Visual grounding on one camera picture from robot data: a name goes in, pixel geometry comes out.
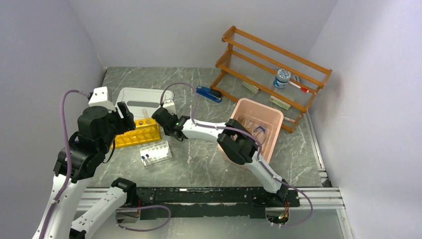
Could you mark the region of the yellow test tube rack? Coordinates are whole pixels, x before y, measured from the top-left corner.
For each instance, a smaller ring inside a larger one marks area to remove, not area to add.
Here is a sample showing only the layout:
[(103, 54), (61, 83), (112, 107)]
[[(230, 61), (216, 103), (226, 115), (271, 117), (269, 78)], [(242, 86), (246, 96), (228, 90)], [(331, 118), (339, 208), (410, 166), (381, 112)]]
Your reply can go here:
[(123, 148), (161, 140), (160, 126), (154, 119), (139, 119), (135, 121), (134, 130), (116, 136), (115, 146)]

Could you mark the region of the clear test tube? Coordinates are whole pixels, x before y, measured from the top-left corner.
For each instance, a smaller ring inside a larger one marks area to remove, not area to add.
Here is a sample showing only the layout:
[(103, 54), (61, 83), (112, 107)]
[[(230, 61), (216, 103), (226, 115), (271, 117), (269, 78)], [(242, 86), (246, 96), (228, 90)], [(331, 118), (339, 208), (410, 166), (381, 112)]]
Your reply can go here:
[(145, 119), (148, 119), (148, 118), (149, 118), (148, 111), (147, 111), (147, 109), (146, 109), (146, 108), (143, 108), (143, 109), (142, 109), (142, 114), (143, 114), (143, 117), (144, 117)]

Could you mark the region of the white plastic lid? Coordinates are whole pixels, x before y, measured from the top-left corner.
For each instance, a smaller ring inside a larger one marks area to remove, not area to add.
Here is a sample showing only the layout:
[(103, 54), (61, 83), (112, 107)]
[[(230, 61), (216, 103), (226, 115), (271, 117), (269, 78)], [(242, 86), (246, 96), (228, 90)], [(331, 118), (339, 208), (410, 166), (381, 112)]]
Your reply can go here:
[(149, 117), (160, 108), (163, 90), (125, 87), (120, 90), (115, 102), (125, 102), (134, 120), (144, 119), (142, 109), (146, 108)]

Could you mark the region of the yellow rubber tubing with clamps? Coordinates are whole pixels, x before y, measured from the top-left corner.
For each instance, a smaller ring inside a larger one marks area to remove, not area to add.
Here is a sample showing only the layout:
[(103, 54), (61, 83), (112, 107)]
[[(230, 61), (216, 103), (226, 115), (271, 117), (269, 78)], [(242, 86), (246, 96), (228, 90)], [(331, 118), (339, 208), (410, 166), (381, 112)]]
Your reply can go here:
[(244, 116), (239, 116), (237, 118), (237, 121), (249, 132), (256, 130), (260, 126), (260, 124), (254, 121), (252, 118), (248, 118)]

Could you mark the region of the blue safety glasses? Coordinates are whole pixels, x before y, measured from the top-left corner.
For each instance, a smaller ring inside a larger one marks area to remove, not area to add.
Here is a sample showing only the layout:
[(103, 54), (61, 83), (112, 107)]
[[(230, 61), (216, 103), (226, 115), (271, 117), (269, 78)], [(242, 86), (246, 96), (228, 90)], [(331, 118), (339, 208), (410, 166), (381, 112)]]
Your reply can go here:
[(257, 126), (253, 132), (252, 135), (262, 144), (264, 145), (267, 141), (267, 126), (265, 124), (260, 124)]

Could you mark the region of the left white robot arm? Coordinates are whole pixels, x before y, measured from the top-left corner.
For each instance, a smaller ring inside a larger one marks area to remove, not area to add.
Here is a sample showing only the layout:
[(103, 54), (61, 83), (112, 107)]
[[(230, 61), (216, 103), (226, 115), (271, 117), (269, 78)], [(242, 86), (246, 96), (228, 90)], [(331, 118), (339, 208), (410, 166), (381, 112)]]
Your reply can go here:
[(105, 196), (74, 218), (85, 189), (114, 146), (115, 137), (135, 128), (125, 102), (119, 102), (113, 111), (103, 106), (88, 107), (77, 123), (78, 131), (68, 140), (69, 146), (58, 154), (51, 195), (35, 239), (90, 239), (116, 209), (137, 203), (136, 184), (118, 178)]

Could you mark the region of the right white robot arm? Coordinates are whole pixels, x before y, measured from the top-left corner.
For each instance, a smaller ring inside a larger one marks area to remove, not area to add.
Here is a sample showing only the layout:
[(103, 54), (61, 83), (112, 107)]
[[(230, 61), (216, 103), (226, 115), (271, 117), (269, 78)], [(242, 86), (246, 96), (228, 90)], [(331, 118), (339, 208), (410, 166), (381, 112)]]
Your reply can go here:
[(288, 185), (264, 159), (262, 144), (235, 119), (226, 123), (210, 123), (189, 116), (178, 117), (166, 108), (157, 109), (152, 118), (166, 136), (178, 141), (203, 139), (215, 141), (230, 161), (245, 166), (262, 184), (268, 195), (268, 206), (283, 206), (288, 198)]

